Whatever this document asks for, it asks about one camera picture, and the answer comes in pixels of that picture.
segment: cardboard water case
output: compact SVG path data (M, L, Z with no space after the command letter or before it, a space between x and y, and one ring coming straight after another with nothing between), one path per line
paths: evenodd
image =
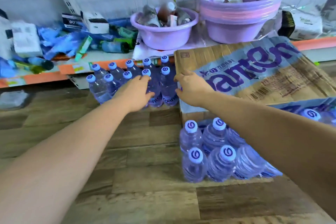
M293 113L304 108L324 110L336 104L335 82L286 37L178 50L174 55L177 73L194 71L223 94ZM181 100L180 109L183 124L215 117Z

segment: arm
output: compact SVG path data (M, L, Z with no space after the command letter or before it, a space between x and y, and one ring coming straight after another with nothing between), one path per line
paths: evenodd
M60 223L125 115L153 97L146 94L148 80L137 76L129 81L113 99L31 148L1 173L0 223Z
M216 92L186 71L175 77L180 99L205 108L236 130L336 219L336 129L297 114Z

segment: price tag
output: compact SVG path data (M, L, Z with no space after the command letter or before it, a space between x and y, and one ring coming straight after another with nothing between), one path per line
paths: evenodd
M8 78L6 81L9 87L26 85L26 81L23 79L23 77Z
M72 67L73 70L75 71L75 74L87 73L91 71L89 63L84 63L81 65L72 65Z

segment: forearm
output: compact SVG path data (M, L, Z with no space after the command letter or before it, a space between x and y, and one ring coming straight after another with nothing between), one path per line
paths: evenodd
M0 223L60 223L126 114L110 100L14 161L0 175Z
M223 119L262 157L336 218L333 127L219 92L209 93L205 99L208 101L204 108Z

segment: hand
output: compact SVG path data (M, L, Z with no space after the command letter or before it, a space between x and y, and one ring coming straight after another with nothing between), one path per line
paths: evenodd
M146 94L148 81L151 78L148 75L133 78L120 87L113 99L120 99L127 108L128 112L136 112L145 107L149 99L154 97L154 92Z
M214 92L202 77L188 70L175 75L174 81L179 82L182 87L182 90L176 89L179 98L192 106L203 107L207 94Z

